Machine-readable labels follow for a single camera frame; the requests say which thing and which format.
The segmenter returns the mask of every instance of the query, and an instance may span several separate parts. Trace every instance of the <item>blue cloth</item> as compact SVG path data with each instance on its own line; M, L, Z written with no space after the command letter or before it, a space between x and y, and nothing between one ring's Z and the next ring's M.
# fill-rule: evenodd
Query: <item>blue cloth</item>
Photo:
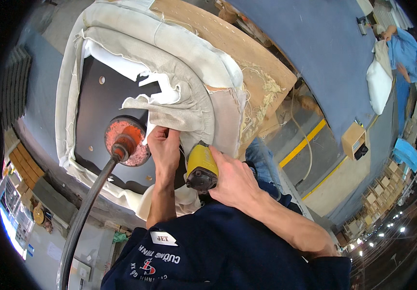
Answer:
M397 163L405 162L413 172L417 171L417 151L410 143L398 138L392 153Z
M411 82L417 82L417 42L414 37L405 30L397 28L397 34L392 35L387 45L391 69L395 70L397 63L402 63L407 69Z
M169 233L177 246L155 244L150 232ZM213 202L134 229L101 289L348 289L350 269L346 257L306 263L262 223Z

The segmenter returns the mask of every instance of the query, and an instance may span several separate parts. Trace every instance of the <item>stacked wood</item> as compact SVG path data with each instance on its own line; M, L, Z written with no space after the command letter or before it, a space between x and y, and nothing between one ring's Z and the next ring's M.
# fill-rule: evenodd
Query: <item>stacked wood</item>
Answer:
M369 186L363 196L363 205L366 209L365 222L367 225L373 224L378 218L384 218L402 194L403 188L407 184L403 170L389 159L385 166L383 175L375 179L374 184Z
M9 154L9 158L28 188L32 190L39 177L44 175L44 171L36 164L21 143Z

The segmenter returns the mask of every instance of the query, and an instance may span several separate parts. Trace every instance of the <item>wooden box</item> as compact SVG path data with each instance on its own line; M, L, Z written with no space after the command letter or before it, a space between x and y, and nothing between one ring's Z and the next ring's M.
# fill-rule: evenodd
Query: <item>wooden box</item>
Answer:
M366 143L366 131L363 127L353 122L341 137L342 147L345 154L355 160L355 152L363 143Z

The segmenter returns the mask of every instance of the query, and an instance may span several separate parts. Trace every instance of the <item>paper sign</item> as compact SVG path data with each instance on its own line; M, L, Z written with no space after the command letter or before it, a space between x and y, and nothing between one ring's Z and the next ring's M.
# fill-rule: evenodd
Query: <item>paper sign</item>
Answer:
M79 261L73 258L72 268L78 269L78 264L79 264Z
M49 246L47 247L47 254L57 262L60 262L60 258L62 257L62 250L54 245L53 242L49 242Z
M86 269L84 269L84 268L80 268L79 269L79 275L83 278L86 278L86 276L88 275L88 271L86 271Z
M178 246L175 243L176 239L167 232L150 232L150 236L152 237L152 242L154 244L176 247Z

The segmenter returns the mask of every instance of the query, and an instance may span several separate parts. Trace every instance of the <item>wooden crate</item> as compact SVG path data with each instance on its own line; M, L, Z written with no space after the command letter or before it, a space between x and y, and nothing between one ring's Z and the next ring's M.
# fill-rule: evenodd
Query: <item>wooden crate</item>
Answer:
M36 164L23 144L18 143L17 147L9 154L9 158L24 183L28 188L33 189L39 177L44 175L44 171Z
M362 126L353 122L342 135L341 141L345 154L349 159L355 160L355 152L363 145L363 143L366 143L366 131Z

